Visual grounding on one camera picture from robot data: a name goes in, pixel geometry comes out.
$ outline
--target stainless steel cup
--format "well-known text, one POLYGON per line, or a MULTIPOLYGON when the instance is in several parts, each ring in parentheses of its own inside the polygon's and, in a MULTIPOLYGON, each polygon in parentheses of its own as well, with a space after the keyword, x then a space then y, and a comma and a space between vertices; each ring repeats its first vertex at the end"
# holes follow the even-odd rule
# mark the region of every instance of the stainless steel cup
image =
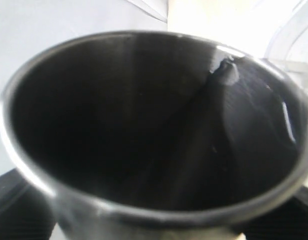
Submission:
POLYGON ((308 175, 308 99, 291 79, 176 33, 44 51, 5 88, 0 134, 71 240, 231 239, 308 175))

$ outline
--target cup rim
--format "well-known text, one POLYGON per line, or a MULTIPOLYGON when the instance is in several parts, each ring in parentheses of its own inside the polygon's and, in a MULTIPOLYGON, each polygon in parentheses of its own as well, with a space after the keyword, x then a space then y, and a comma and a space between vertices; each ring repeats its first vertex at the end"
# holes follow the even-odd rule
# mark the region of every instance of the cup rim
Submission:
POLYGON ((189 38, 195 41, 203 41, 210 45, 215 45, 231 55, 248 58, 272 74, 281 76, 284 81, 292 82, 287 74, 264 60, 256 59, 244 52, 215 41, 180 33, 162 31, 116 31, 98 33, 76 38, 45 50, 25 63, 12 76, 5 87, 0 99, 0 136, 9 157, 20 173, 32 185, 43 192, 51 201, 62 201, 77 208, 83 208, 85 212, 91 216, 120 219, 121 221, 126 221, 132 224, 154 227, 189 228, 233 225, 247 221, 282 204, 290 198, 299 187, 301 187, 308 175, 308 134, 306 134, 304 149, 299 156, 297 163, 291 170, 290 174, 288 174, 286 178, 275 187, 256 197, 239 203, 200 211, 166 211, 122 205, 68 186, 53 178, 45 170, 39 167, 22 149, 11 127, 9 113, 11 102, 18 85, 31 69, 54 54, 57 54, 59 51, 80 43, 119 35, 165 35, 174 38, 189 38))

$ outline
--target metal cup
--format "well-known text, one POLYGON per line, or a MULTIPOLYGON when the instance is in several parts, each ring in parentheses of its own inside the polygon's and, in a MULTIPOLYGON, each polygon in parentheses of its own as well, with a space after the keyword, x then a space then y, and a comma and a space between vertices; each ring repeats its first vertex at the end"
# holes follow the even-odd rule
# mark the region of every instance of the metal cup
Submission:
POLYGON ((268 62, 163 32, 31 59, 0 134, 71 240, 232 239, 308 175, 308 99, 268 62))

